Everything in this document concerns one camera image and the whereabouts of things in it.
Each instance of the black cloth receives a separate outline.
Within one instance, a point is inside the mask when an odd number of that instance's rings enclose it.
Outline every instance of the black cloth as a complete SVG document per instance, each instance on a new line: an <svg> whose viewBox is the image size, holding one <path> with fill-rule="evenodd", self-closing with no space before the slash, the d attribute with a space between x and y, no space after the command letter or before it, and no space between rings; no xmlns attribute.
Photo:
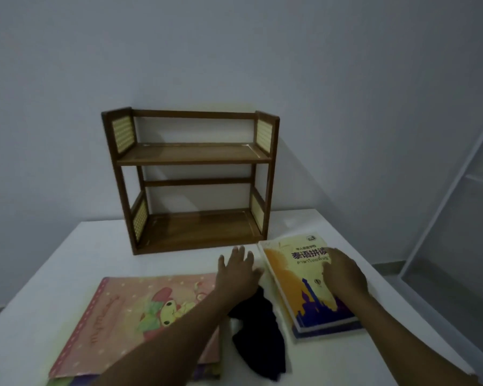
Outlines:
<svg viewBox="0 0 483 386"><path fill-rule="evenodd" d="M239 303L229 317L243 321L233 342L245 363L259 375L279 380L286 372L284 339L263 288L259 286L251 298Z"/></svg>

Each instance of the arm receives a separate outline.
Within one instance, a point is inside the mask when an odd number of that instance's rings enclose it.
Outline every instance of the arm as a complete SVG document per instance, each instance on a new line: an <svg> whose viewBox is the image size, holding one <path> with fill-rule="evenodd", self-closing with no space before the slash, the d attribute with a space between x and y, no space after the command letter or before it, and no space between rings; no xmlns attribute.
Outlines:
<svg viewBox="0 0 483 386"><path fill-rule="evenodd" d="M369 294L367 279L354 260L338 249L328 252L331 264L323 264L325 284L360 319L399 385L478 384L388 314Z"/></svg>
<svg viewBox="0 0 483 386"><path fill-rule="evenodd" d="M218 260L215 289L168 328L132 350L105 371L93 386L174 386L186 384L208 340L227 313L258 289L262 270L252 270L254 256L233 248L225 266Z"/></svg>

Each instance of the yellow and purple book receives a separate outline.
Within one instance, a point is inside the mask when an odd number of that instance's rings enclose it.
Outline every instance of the yellow and purple book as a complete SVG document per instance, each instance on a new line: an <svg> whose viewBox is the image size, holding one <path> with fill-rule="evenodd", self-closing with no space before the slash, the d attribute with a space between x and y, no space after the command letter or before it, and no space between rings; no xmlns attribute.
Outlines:
<svg viewBox="0 0 483 386"><path fill-rule="evenodd" d="M327 244L317 234L303 234L273 241L260 241L258 247L281 294L297 338L332 331L361 328L348 307L333 296L324 283L322 263L331 262Z"/></svg>
<svg viewBox="0 0 483 386"><path fill-rule="evenodd" d="M157 336L203 300L215 273L158 277L105 277L49 372L86 384L139 344ZM219 330L199 359L196 379L219 377Z"/></svg>

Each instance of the white table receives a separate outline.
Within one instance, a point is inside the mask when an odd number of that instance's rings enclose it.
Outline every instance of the white table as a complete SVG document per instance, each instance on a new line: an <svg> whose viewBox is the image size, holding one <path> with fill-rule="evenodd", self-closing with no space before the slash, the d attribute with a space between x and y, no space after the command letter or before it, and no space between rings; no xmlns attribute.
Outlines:
<svg viewBox="0 0 483 386"><path fill-rule="evenodd" d="M269 238L318 232L329 246L352 257L380 303L412 333L467 373L472 368L445 343L374 268L316 211L271 214ZM246 246L258 258L255 245ZM104 276L156 276L216 270L230 247L132 256L122 220L82 222L0 314L0 385L43 386L48 371ZM273 299L269 276L262 286ZM280 309L275 307L278 320ZM365 331L293 343L283 330L289 373L280 384L396 384ZM214 385L273 384L252 373L231 339L224 339L224 373Z"/></svg>

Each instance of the forearm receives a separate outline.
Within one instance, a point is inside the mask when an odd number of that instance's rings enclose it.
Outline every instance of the forearm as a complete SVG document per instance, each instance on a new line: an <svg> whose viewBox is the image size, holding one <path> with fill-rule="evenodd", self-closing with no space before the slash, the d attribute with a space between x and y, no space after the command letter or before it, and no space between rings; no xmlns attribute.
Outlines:
<svg viewBox="0 0 483 386"><path fill-rule="evenodd" d="M347 305L372 337L399 385L477 384L415 337L370 295L356 296Z"/></svg>
<svg viewBox="0 0 483 386"><path fill-rule="evenodd" d="M211 335L230 310L214 290L152 340L103 373L94 386L174 386L186 384Z"/></svg>

